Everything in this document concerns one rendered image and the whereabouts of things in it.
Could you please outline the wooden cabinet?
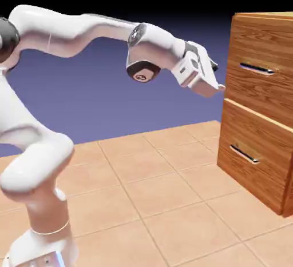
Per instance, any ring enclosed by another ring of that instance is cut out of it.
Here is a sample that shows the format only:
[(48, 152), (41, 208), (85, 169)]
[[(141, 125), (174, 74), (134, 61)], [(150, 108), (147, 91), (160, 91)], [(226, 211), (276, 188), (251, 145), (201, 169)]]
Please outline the wooden cabinet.
[(217, 165), (293, 216), (293, 11), (232, 18)]

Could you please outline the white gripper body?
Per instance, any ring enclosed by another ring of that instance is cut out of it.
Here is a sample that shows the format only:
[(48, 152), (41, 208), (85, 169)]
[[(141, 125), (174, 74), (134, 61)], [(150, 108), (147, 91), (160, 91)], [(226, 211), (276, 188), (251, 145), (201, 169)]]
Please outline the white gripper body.
[(196, 94), (212, 97), (217, 93), (219, 83), (216, 80), (206, 48), (198, 43), (188, 41), (185, 44), (185, 51), (192, 68), (191, 80), (187, 87)]

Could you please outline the wooden drawer front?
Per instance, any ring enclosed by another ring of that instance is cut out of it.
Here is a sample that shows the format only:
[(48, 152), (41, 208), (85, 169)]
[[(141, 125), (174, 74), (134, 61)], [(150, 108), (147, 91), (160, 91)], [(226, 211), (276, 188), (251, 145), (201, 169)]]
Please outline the wooden drawer front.
[[(241, 62), (275, 73), (242, 69)], [(233, 16), (225, 97), (293, 128), (293, 12)]]
[[(231, 144), (260, 163), (240, 157)], [(293, 216), (293, 130), (225, 99), (217, 165), (276, 214)]]

